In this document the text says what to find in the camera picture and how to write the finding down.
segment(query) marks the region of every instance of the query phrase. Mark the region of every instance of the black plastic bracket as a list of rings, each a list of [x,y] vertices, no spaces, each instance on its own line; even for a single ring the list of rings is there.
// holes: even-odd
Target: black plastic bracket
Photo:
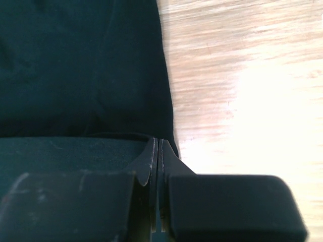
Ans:
[[[307,236],[278,177],[197,175],[167,140],[151,138],[120,172],[21,175],[0,207],[0,242],[150,241],[157,209],[169,241],[304,242]]]

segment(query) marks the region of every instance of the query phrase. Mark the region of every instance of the dark green fabric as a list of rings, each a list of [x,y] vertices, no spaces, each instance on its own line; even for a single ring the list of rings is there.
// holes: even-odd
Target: dark green fabric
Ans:
[[[173,138],[155,0],[2,0],[0,137]]]
[[[146,142],[118,139],[42,137],[0,139],[0,197],[25,172],[116,171],[144,150]]]

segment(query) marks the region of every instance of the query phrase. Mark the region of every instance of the light wood grain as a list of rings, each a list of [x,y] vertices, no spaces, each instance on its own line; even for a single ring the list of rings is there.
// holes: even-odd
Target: light wood grain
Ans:
[[[323,241],[323,1],[159,0],[177,139],[197,173],[273,174]]]

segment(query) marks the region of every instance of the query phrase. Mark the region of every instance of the wooden floor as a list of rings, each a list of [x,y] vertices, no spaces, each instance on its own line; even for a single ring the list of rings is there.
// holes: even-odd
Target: wooden floor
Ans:
[[[273,174],[323,241],[323,0],[159,0],[182,160]]]

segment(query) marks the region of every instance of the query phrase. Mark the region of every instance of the black plastic part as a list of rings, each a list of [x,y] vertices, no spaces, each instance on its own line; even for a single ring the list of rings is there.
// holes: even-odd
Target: black plastic part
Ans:
[[[162,232],[167,231],[169,202],[168,202],[168,177],[169,175],[196,174],[188,168],[173,152],[167,140],[160,140],[158,146],[158,199]]]
[[[169,241],[307,237],[291,191],[278,177],[197,175],[167,140],[151,138],[122,171],[21,175],[0,207],[0,242],[150,241],[157,197]]]
[[[170,237],[176,242],[303,242],[293,196],[275,176],[172,175]]]
[[[3,200],[0,241],[149,241],[148,200],[135,172],[26,173]]]

